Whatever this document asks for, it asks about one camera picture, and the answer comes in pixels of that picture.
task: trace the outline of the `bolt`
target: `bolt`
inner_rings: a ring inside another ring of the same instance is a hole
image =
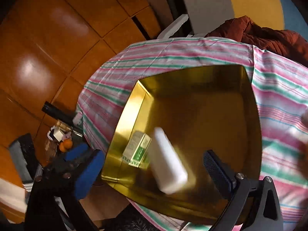
[[[70,173],[64,173],[63,174],[64,179],[69,179],[70,178]]]
[[[42,180],[42,176],[37,176],[35,179],[34,179],[36,182],[39,182]]]
[[[235,176],[236,176],[236,178],[238,178],[240,180],[243,180],[245,178],[245,176],[242,173],[237,173]]]
[[[273,181],[273,179],[272,179],[271,177],[269,177],[269,176],[266,176],[265,179],[266,179],[268,182],[272,182],[272,181]]]

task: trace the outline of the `golden tray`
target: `golden tray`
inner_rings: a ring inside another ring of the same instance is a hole
[[[146,157],[139,168],[122,162],[136,130],[152,136],[160,126],[188,171],[188,184],[166,195]],[[159,213],[199,224],[213,224],[225,208],[202,160],[207,149],[235,172],[258,179],[261,129],[250,81],[243,66],[180,69],[138,80],[111,141],[101,177],[129,199]],[[247,214],[247,206],[241,216]]]

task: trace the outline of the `orange fruit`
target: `orange fruit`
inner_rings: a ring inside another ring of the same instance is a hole
[[[71,139],[65,139],[62,143],[64,144],[64,147],[66,149],[71,149],[73,146],[73,142]]]
[[[59,150],[62,152],[62,153],[65,153],[67,150],[65,149],[65,146],[64,146],[64,143],[61,142],[60,145],[59,145]]]

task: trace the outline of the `tablecloth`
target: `tablecloth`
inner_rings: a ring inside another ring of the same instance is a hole
[[[273,178],[284,220],[293,230],[308,207],[308,129],[301,115],[308,106],[308,69],[256,46],[226,38],[169,38],[132,44],[104,63],[82,90],[84,136],[107,152],[125,103],[138,79],[202,65],[240,64],[256,98],[262,131],[260,179]],[[133,205],[160,230],[179,230],[181,220]],[[184,230],[208,230],[189,223]]]

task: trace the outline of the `gray panel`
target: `gray panel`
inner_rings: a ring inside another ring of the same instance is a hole
[[[195,34],[209,33],[234,18],[231,0],[184,0]]]

